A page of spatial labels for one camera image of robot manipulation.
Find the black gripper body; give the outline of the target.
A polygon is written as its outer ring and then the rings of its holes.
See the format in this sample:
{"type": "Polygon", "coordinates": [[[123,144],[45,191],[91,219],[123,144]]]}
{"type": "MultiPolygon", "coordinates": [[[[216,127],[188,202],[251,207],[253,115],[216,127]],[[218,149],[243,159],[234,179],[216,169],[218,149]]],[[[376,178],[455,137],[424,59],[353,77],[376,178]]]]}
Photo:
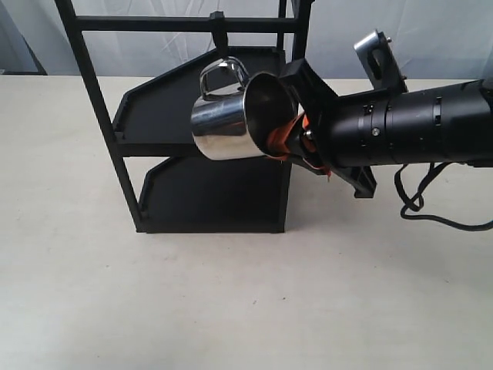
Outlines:
{"type": "Polygon", "coordinates": [[[307,114],[315,144],[323,163],[331,173],[339,176],[354,188],[356,198],[372,198],[376,180],[368,166],[342,166],[331,150],[329,129],[339,110],[338,95],[310,67],[306,59],[287,63],[279,75],[295,103],[307,114]]]}

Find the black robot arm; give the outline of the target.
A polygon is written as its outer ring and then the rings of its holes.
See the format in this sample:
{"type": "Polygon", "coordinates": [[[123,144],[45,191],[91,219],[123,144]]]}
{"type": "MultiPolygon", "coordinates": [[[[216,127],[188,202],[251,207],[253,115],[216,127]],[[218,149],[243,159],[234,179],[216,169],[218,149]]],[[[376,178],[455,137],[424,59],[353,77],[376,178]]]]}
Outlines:
{"type": "Polygon", "coordinates": [[[270,133],[269,154],[317,175],[337,175],[357,198],[374,195],[374,166],[492,165],[491,79],[340,96],[298,59],[284,67],[280,81],[303,111],[270,133]]]}

